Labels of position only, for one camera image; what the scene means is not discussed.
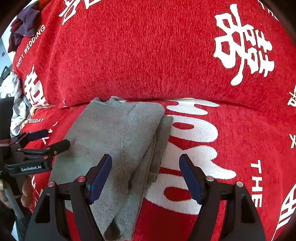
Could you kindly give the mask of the person's left hand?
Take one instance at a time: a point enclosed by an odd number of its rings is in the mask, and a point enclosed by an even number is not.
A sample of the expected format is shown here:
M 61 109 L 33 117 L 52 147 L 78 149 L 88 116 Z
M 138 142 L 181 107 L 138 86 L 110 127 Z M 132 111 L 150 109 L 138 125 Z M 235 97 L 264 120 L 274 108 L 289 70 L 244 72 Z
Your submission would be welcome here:
M 21 202 L 24 207 L 29 207 L 33 202 L 33 188 L 32 188 L 32 175 L 26 176 L 22 186 Z M 6 207 L 11 208 L 11 205 L 4 193 L 4 182 L 1 180 L 1 203 Z

